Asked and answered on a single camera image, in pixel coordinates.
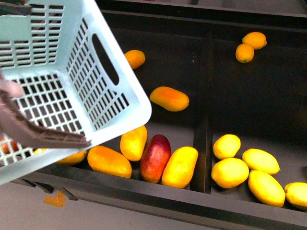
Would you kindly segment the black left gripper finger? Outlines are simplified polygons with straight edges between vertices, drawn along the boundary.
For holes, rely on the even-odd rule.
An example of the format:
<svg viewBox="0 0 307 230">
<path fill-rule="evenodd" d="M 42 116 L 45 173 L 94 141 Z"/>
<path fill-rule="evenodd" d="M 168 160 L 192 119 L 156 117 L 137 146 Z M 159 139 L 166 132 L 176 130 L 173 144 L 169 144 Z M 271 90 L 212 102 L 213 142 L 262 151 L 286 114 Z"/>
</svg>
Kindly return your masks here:
<svg viewBox="0 0 307 230">
<path fill-rule="evenodd" d="M 19 111 L 12 97 L 22 97 L 21 85 L 0 75 L 0 133 L 32 148 L 85 148 L 91 142 L 85 136 L 37 126 Z"/>
<path fill-rule="evenodd" d="M 27 1 L 1 1 L 0 15 L 27 16 L 31 14 L 31 8 Z"/>
</svg>

